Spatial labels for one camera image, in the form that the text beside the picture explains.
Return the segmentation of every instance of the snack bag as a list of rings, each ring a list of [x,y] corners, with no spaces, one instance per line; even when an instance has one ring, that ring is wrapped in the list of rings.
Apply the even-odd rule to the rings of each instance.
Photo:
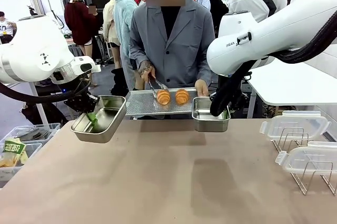
[[[6,139],[3,153],[0,156],[0,168],[15,167],[19,160],[21,160],[22,164],[25,164],[28,160],[25,149],[26,145],[21,143],[19,138]]]

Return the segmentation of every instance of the plastic bin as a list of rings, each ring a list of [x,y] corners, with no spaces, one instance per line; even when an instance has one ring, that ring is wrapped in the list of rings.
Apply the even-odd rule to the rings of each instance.
[[[26,153],[28,158],[33,157],[40,149],[42,148],[42,143],[34,143],[26,145]],[[0,154],[2,154],[4,149],[4,144],[0,144]],[[5,184],[10,181],[10,179],[18,173],[18,171],[22,168],[23,164],[20,161],[16,164],[15,167],[9,168],[0,168],[0,188],[2,188]]]
[[[330,124],[317,111],[285,111],[282,116],[263,122],[260,132],[271,140],[284,139],[287,135],[292,139],[315,139],[326,132]]]
[[[337,149],[318,147],[298,147],[287,152],[282,151],[276,163],[287,172],[296,174],[329,175],[337,173]]]
[[[41,137],[41,139],[33,141],[22,141],[22,142],[25,144],[42,143],[42,145],[45,145],[56,134],[56,132],[60,129],[60,127],[61,127],[60,123],[53,123],[48,125],[17,126],[0,141],[0,144],[3,144],[7,138],[16,138],[23,133],[27,133],[32,131],[33,129],[39,128],[44,129],[49,133],[45,137]]]

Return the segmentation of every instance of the black pants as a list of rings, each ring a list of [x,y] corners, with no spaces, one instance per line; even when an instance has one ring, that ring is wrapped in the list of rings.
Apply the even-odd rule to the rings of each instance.
[[[4,34],[0,36],[0,40],[2,44],[7,44],[9,42],[11,42],[13,39],[13,36],[8,35],[8,34]]]

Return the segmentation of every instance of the black shirt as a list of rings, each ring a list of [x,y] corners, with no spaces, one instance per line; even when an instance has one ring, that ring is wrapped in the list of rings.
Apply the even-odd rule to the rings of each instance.
[[[166,28],[167,39],[170,38],[174,23],[177,20],[180,6],[162,6],[164,24]]]
[[[214,28],[219,28],[223,15],[228,13],[227,6],[221,0],[210,0]]]

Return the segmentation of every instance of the hand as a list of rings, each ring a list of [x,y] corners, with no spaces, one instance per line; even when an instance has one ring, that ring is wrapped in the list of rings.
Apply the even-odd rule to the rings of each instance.
[[[198,96],[208,96],[209,95],[209,88],[204,80],[197,80],[195,82],[195,88],[198,92]]]
[[[141,62],[141,66],[138,72],[141,75],[141,78],[145,81],[145,83],[148,82],[149,76],[156,78],[155,75],[156,70],[150,61]]]

